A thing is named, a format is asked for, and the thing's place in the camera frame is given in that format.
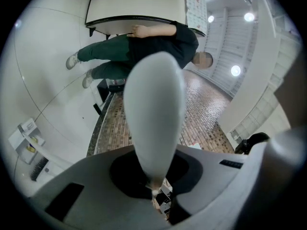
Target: green pants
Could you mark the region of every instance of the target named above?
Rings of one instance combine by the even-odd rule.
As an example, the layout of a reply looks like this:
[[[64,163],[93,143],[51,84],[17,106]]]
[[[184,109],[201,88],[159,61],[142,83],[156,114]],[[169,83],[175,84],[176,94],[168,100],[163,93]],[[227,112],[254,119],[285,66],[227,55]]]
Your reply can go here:
[[[78,59],[80,61],[110,60],[93,69],[93,79],[126,79],[134,66],[129,57],[129,41],[126,34],[80,49]]]

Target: black t-shirt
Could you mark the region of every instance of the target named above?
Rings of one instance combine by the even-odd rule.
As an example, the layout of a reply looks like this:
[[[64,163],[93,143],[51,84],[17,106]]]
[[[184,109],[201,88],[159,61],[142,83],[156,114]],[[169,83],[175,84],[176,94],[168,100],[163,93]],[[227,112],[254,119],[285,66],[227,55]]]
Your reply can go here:
[[[177,21],[170,24],[176,26],[177,31],[174,36],[129,37],[132,62],[136,64],[144,57],[160,51],[166,51],[174,56],[181,68],[192,61],[198,47],[196,35]]]

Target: black brush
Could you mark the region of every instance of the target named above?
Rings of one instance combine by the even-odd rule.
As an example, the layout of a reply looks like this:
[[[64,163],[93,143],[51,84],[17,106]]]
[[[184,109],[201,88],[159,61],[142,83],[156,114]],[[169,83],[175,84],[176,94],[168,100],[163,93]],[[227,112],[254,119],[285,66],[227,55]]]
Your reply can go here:
[[[43,168],[48,163],[48,161],[49,161],[48,159],[46,159],[45,157],[42,157],[41,160],[36,164],[36,166],[34,167],[30,175],[30,178],[32,181],[36,182],[38,175],[42,172]]]

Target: standing person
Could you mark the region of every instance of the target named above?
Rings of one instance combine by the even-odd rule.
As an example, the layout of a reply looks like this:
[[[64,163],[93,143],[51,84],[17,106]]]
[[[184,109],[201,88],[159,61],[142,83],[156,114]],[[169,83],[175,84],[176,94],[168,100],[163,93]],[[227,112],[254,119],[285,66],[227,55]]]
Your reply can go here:
[[[83,87],[88,88],[93,79],[127,78],[141,59],[160,51],[174,56],[181,68],[189,62],[200,69],[210,67],[213,63],[212,55],[207,52],[196,52],[197,47],[198,40],[195,34],[176,21],[150,27],[135,25],[131,34],[116,36],[80,49],[67,59],[66,67],[70,70],[78,62],[92,59],[110,60],[86,73]]]

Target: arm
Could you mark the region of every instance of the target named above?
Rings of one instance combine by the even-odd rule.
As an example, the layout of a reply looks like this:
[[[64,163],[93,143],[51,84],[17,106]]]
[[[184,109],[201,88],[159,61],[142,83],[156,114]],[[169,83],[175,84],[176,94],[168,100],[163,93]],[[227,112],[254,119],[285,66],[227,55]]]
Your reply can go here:
[[[176,34],[176,26],[170,24],[144,26],[134,25],[132,27],[131,34],[127,34],[128,37],[149,37],[149,36],[174,36]]]

